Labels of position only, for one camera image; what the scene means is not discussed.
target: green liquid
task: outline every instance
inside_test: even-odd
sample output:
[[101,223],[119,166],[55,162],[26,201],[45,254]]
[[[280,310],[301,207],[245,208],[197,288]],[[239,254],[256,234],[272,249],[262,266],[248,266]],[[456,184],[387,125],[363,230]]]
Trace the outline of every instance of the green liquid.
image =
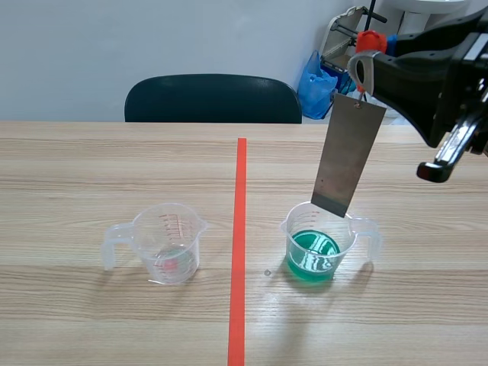
[[288,265],[293,273],[307,281],[332,280],[339,258],[318,258],[320,255],[336,255],[341,251],[333,238],[316,230],[304,230],[293,235],[299,246],[311,253],[291,250],[287,256]]

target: empty measuring cup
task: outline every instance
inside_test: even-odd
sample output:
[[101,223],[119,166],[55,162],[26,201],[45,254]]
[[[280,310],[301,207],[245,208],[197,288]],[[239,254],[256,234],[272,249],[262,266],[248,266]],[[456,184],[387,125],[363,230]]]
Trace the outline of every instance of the empty measuring cup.
[[287,236],[287,263],[293,273],[308,281],[332,279],[345,255],[360,238],[368,239],[368,257],[376,259],[382,238],[374,221],[341,218],[310,202],[293,207],[281,223]]
[[131,223],[113,225],[105,232],[101,245],[105,269],[115,266],[115,244],[125,243],[141,258],[154,282],[181,283],[198,268],[198,240],[206,228],[207,223],[182,204],[150,207]]

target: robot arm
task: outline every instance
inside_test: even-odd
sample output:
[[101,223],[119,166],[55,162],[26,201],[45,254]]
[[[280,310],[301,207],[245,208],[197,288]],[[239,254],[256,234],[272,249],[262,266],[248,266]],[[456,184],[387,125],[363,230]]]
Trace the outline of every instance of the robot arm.
[[420,178],[447,181],[465,150],[488,150],[488,8],[420,34],[399,36],[390,55],[354,55],[349,75],[359,88],[400,112],[425,143],[437,147]]

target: measuring cup handle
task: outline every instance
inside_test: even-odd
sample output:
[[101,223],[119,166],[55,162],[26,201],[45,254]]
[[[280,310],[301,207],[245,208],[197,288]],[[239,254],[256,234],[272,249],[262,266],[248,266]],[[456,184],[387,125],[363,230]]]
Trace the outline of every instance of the measuring cup handle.
[[131,245],[133,243],[132,223],[119,223],[113,225],[105,231],[105,240],[101,245],[101,259],[104,263],[105,271],[115,267],[115,244],[124,243]]
[[369,219],[353,219],[352,232],[356,239],[368,239],[368,258],[373,261],[380,257],[381,248],[383,247],[383,237],[377,231],[377,224]]

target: metal plate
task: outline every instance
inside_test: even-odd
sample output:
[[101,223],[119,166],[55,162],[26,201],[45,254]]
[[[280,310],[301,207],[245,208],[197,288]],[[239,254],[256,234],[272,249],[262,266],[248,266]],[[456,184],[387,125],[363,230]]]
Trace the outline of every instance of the metal plate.
[[336,95],[312,203],[344,217],[358,185],[386,109]]

